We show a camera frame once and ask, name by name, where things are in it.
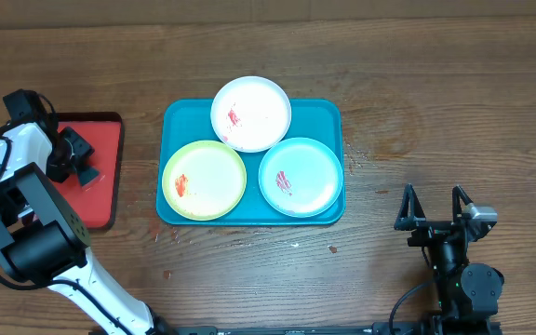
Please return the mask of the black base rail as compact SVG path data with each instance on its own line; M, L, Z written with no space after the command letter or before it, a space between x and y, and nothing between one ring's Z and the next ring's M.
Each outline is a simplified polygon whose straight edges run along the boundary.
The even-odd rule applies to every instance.
M309 328L215 328L211 326L172 327L162 325L159 329L146 331L130 331L131 334L179 334L179 335L388 335L390 332L388 322L375 322L364 327L309 327ZM490 323L474 331L450 328L443 332L428 329L423 322L399 322L394 325L394 334L423 335L423 334L491 334L502 335L500 323Z

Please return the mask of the teal plastic tray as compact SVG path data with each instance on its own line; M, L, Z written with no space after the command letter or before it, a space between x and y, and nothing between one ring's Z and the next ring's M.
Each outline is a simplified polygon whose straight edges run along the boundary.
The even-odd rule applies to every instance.
M338 107L324 99L292 99L291 124L287 138L311 138L322 142L344 162L342 121ZM215 141L211 121L211 99L184 99L173 102L166 110L162 127L158 174L162 175L169 158L182 146L193 141ZM309 218L293 218L272 208L261 194L258 173L262 153L242 153L248 182L237 206L224 216L206 221L206 226L302 226L331 225L346 209L345 192L326 211Z

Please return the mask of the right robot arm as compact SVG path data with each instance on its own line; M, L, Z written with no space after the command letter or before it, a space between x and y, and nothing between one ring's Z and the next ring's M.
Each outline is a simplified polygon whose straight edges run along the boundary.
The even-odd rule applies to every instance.
M433 278L410 289L395 303L388 318L391 334L500 334L489 319L498 313L503 274L484 263L471 263L469 245L485 237L498 221L496 209L477 205L465 190L452 189L452 219L429 221L411 184L407 184L394 229L407 231L407 244L419 248ZM395 314L414 293L435 286L439 309L411 326L397 326Z

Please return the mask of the red and black tray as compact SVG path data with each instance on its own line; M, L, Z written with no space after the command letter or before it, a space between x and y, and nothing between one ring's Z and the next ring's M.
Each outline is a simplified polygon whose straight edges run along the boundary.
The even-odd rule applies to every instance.
M72 128L93 148L87 164L99 175L82 185L76 174L54 186L78 214L89 231L105 230L114 224L123 150L121 116L112 112L62 113L58 130Z

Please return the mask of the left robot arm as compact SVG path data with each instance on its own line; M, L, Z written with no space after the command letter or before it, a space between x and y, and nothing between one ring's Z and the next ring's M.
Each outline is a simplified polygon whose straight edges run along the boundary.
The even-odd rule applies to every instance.
M67 195L103 224L114 220L124 128L116 113L58 114L43 94L3 98L0 127L0 284L48 288L77 305L102 334L172 334L96 259L87 226Z

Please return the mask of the light blue plate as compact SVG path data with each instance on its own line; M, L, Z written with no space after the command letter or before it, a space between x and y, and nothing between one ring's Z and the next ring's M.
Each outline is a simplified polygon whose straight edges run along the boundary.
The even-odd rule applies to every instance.
M260 162L258 183L276 211L298 219L325 213L343 188L340 159L328 146L310 138L280 141Z

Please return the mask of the white plate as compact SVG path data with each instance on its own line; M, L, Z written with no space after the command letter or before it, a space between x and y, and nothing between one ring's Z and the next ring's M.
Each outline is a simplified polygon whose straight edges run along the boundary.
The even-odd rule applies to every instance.
M288 95L274 81L243 76L225 84L210 109L212 128L223 143L242 153L259 153L284 139L292 120Z

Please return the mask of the yellow plate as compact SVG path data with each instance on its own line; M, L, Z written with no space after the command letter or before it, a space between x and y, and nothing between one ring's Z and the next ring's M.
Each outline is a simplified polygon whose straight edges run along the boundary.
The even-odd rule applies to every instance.
M219 141L194 141L167 161L161 175L169 207L193 221L218 219L239 203L247 186L240 155Z

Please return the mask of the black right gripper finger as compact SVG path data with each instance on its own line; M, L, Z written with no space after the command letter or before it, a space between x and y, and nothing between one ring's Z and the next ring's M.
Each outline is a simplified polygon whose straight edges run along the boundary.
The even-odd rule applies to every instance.
M458 221L462 216L462 205L470 205L473 201L467 195L461 185L457 184L452 189L452 219Z
M422 223L426 221L426 216L421 203L414 191L413 185L408 183L405 186L401 207L398 212L396 223Z

